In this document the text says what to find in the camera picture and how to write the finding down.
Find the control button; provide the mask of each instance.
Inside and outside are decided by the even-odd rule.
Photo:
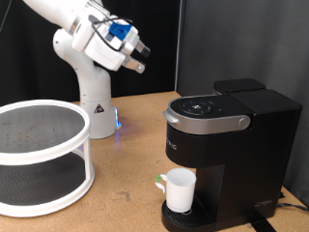
[[[212,111],[212,107],[201,101],[186,101],[181,104],[181,110],[195,115],[208,114]]]
[[[245,129],[249,126],[250,124],[250,120],[248,120],[247,118],[240,118],[239,119],[239,127],[241,129]]]

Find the wooden table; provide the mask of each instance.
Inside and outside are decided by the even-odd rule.
[[[0,232],[17,231],[166,231],[161,223],[165,194],[155,176],[177,167],[165,155],[166,120],[162,111],[176,92],[113,99],[122,128],[91,140],[96,177],[89,192],[59,212],[30,218],[0,217]],[[286,189],[280,202],[302,205]],[[279,232],[308,232],[309,214],[280,208],[268,220]],[[227,232],[254,232],[250,225]]]

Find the white cup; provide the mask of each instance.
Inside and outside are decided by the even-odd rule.
[[[167,175],[160,174],[155,184],[165,192],[165,187],[159,180],[166,181],[166,205],[177,213],[187,212],[191,209],[196,182],[195,174],[185,168],[174,168]]]

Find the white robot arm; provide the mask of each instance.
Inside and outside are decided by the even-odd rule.
[[[140,41],[129,20],[117,18],[95,0],[23,0],[29,7],[72,36],[72,48],[108,70],[120,66],[142,73],[145,65],[130,54],[138,50],[148,57],[150,50]]]
[[[121,124],[112,105],[110,76],[93,60],[117,71],[123,65],[142,73],[145,66],[132,59],[137,49],[144,57],[150,50],[139,40],[138,31],[128,20],[117,18],[100,0],[23,0],[29,7],[63,29],[55,33],[57,55],[75,70],[80,90],[80,106],[91,118],[91,138],[113,134]]]

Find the black coffee maker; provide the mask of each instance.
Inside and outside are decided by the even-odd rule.
[[[301,105],[253,79],[217,81],[213,92],[163,112],[167,157],[197,176],[189,214],[163,203],[169,231],[217,231],[276,210]]]

